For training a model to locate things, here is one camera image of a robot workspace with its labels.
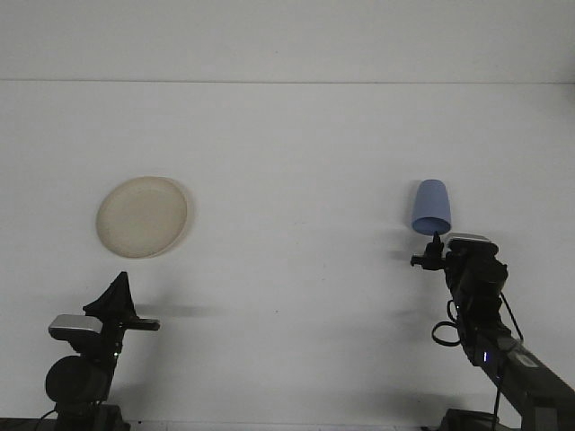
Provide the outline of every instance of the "black cable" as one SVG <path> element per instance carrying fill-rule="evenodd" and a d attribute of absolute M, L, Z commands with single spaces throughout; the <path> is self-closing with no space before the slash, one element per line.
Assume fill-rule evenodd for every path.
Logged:
<path fill-rule="evenodd" d="M 53 409 L 53 410 L 49 411 L 48 413 L 46 413 L 45 415 L 43 415 L 40 419 L 38 419 L 38 422 L 36 422 L 36 425 L 34 426 L 34 429 L 32 431 L 38 431 L 38 427 L 40 426 L 40 423 L 42 422 L 42 420 L 44 420 L 47 416 L 49 416 L 55 412 L 56 412 L 56 410 Z"/>
<path fill-rule="evenodd" d="M 500 380 L 497 383 L 497 394 L 495 395 L 495 406 L 493 407 L 493 417 L 491 418 L 491 431 L 495 431 L 495 426 L 497 426 L 497 413 L 500 409 L 501 391 L 503 389 L 503 378 L 505 377 L 505 368 L 506 367 L 507 367 L 507 361 L 501 367 Z"/>
<path fill-rule="evenodd" d="M 445 347 L 457 347 L 459 346 L 459 344 L 461 343 L 460 340 L 458 341 L 445 341 L 444 339 L 440 339 L 439 337 L 437 337 L 435 335 L 435 331 L 438 330 L 439 328 L 442 328 L 444 326 L 448 326 L 449 328 L 455 328 L 457 329 L 457 326 L 452 322 L 452 321 L 441 321 L 440 323 L 436 324 L 433 329 L 431 330 L 431 337 L 433 338 L 433 340 L 438 343 L 440 346 L 445 346 Z"/>
<path fill-rule="evenodd" d="M 509 303 L 507 302 L 507 299 L 505 298 L 505 295 L 502 292 L 501 292 L 501 299 L 503 300 L 503 303 L 507 307 L 507 311 L 509 312 L 509 316 L 511 317 L 511 321 L 513 321 L 513 325 L 515 326 L 515 330 L 517 331 L 517 334 L 519 335 L 519 339 L 521 339 L 521 341 L 523 342 L 524 338 L 523 338 L 523 334 L 521 333 L 521 330 L 519 329 L 518 321 L 515 320 L 515 316 L 513 315 L 513 312 L 511 311 L 511 307 L 509 307 Z"/>

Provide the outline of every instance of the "cup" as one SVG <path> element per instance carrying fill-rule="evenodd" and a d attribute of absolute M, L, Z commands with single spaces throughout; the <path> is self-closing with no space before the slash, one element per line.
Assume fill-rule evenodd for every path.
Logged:
<path fill-rule="evenodd" d="M 446 185 L 440 180 L 424 180 L 417 189 L 411 214 L 411 227 L 417 233 L 440 235 L 451 229 L 451 210 Z"/>

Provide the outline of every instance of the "blue cup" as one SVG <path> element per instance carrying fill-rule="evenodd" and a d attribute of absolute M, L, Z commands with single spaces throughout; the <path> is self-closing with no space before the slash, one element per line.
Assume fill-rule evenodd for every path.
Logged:
<path fill-rule="evenodd" d="M 440 180 L 424 180 L 417 189 L 411 227 L 417 233 L 440 235 L 451 229 L 451 210 L 446 185 Z"/>

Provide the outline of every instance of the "cable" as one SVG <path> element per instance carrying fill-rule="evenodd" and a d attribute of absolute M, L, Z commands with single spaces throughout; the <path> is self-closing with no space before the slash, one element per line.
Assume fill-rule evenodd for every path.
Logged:
<path fill-rule="evenodd" d="M 501 390 L 503 389 L 503 378 L 505 377 L 505 369 L 507 368 L 507 361 L 501 367 L 500 380 L 497 383 L 497 394 L 495 395 L 495 406 L 493 407 L 493 417 L 491 418 L 491 431 L 495 431 L 497 426 L 497 413 L 500 409 Z"/>
<path fill-rule="evenodd" d="M 515 325 L 515 330 L 517 331 L 519 338 L 523 342 L 524 338 L 523 338 L 523 334 L 521 333 L 521 330 L 519 329 L 518 321 L 515 320 L 515 316 L 513 315 L 513 312 L 511 311 L 511 307 L 509 307 L 509 303 L 507 302 L 507 299 L 505 298 L 505 295 L 502 292 L 501 292 L 501 299 L 503 300 L 503 303 L 507 307 L 507 311 L 509 312 L 509 316 L 511 317 L 511 321 L 513 321 L 513 324 Z"/>
<path fill-rule="evenodd" d="M 447 301 L 447 316 L 449 317 L 449 320 L 451 321 L 441 321 L 439 323 L 437 323 L 433 329 L 431 330 L 431 337 L 433 338 L 433 340 L 438 343 L 440 346 L 444 346 L 444 347 L 457 347 L 461 344 L 461 340 L 458 341 L 445 341 L 444 339 L 439 338 L 438 336 L 435 335 L 436 330 L 438 330 L 439 328 L 443 328 L 445 326 L 448 326 L 449 328 L 455 328 L 457 330 L 457 319 L 453 316 L 453 313 L 451 313 L 451 304 L 454 303 L 453 299 L 450 299 L 449 301 Z"/>
<path fill-rule="evenodd" d="M 42 420 L 44 420 L 47 416 L 49 416 L 55 412 L 56 412 L 56 410 L 53 409 L 53 410 L 49 411 L 48 413 L 46 413 L 45 415 L 43 415 L 40 419 L 38 419 L 38 422 L 36 422 L 36 425 L 34 426 L 34 429 L 32 431 L 38 431 L 38 427 L 40 426 L 40 423 L 42 422 Z"/>
<path fill-rule="evenodd" d="M 439 323 L 437 323 L 433 329 L 431 330 L 431 337 L 433 338 L 433 340 L 438 343 L 440 346 L 445 346 L 445 347 L 457 347 L 459 346 L 459 344 L 461 344 L 461 341 L 445 341 L 444 339 L 440 339 L 439 337 L 437 337 L 435 335 L 435 331 L 438 330 L 439 328 L 442 328 L 444 326 L 448 326 L 450 328 L 455 328 L 457 329 L 457 326 L 452 322 L 452 321 L 441 321 Z"/>

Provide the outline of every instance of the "plate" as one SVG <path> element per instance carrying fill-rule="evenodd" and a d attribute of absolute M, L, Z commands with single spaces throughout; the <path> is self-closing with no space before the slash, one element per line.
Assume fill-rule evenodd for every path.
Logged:
<path fill-rule="evenodd" d="M 187 218 L 188 201 L 175 181 L 139 177 L 103 200 L 96 230 L 108 250 L 125 258 L 150 258 L 176 243 Z"/>

